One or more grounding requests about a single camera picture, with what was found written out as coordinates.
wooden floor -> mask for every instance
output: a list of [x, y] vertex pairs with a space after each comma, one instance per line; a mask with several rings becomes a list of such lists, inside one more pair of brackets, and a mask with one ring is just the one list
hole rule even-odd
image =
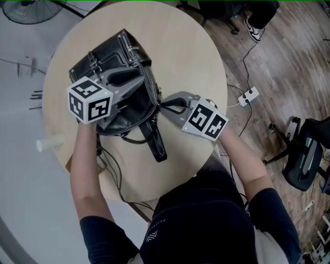
[[[197, 21], [200, 15], [188, 12]], [[242, 58], [254, 45], [242, 24], [244, 14], [234, 21], [241, 32], [237, 36], [219, 21], [208, 21], [205, 30], [213, 39], [221, 55], [227, 83], [247, 90], [246, 71]], [[252, 101], [252, 118], [242, 139], [262, 158], [270, 159], [284, 149], [281, 139], [268, 130], [276, 123], [285, 132], [291, 131], [293, 116], [325, 119], [330, 116], [330, 18], [317, 2], [281, 2], [272, 21], [266, 26], [261, 42], [250, 52], [245, 62], [250, 73], [250, 85], [255, 86], [260, 96]], [[237, 91], [228, 90], [228, 105], [237, 103]], [[248, 107], [228, 108], [227, 116], [232, 127], [240, 133], [249, 117]], [[330, 196], [321, 195], [318, 177], [313, 190], [301, 192], [290, 186], [282, 176], [286, 159], [267, 166], [276, 190], [294, 220], [311, 200], [312, 209], [296, 225], [302, 250], [315, 243], [317, 230], [322, 230], [320, 221], [323, 212], [330, 208]], [[148, 209], [143, 210], [149, 217]]]

navy t-shirt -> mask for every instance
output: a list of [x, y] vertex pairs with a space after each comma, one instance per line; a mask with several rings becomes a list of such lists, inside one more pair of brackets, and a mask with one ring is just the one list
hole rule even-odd
[[127, 264], [138, 253], [144, 264], [257, 263], [253, 226], [268, 232], [296, 264], [298, 235], [277, 192], [260, 191], [249, 211], [250, 217], [228, 174], [208, 172], [159, 199], [140, 249], [107, 219], [85, 217], [80, 226], [92, 264]]

person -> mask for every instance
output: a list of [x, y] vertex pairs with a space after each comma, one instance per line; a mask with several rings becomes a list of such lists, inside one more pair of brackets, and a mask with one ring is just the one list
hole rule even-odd
[[259, 31], [266, 27], [266, 25], [275, 16], [279, 8], [278, 1], [255, 1], [244, 2], [249, 4], [252, 10], [252, 15], [244, 19], [244, 25], [249, 32], [249, 35], [255, 42], [260, 42]]
[[229, 125], [219, 138], [242, 181], [250, 216], [233, 179], [212, 155], [196, 177], [159, 199], [140, 249], [115, 224], [101, 193], [95, 130], [95, 123], [80, 122], [70, 176], [92, 264], [298, 261], [297, 232], [265, 166]]

black leather bag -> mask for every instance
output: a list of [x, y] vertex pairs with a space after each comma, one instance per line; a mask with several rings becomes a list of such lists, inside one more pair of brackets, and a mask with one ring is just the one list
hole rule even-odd
[[[114, 68], [133, 68], [134, 74], [144, 76], [144, 83], [128, 98], [117, 106], [120, 112], [106, 127], [98, 122], [97, 132], [105, 136], [121, 136], [123, 140], [134, 144], [148, 143], [158, 162], [167, 159], [167, 154], [157, 127], [160, 89], [151, 71], [151, 59], [137, 40], [125, 29], [115, 34], [101, 45], [89, 52], [70, 71], [70, 79], [74, 83], [83, 76], [101, 76], [102, 72]], [[130, 76], [122, 76], [125, 82]], [[127, 138], [134, 127], [139, 126], [145, 140], [136, 141]]]

logo on shirt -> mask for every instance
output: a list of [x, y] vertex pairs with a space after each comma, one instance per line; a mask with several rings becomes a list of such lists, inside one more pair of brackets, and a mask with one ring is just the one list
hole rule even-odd
[[151, 233], [150, 235], [148, 235], [148, 237], [146, 238], [146, 241], [149, 242], [150, 240], [153, 240], [155, 239], [156, 235], [157, 235], [157, 231], [156, 230], [155, 232]]

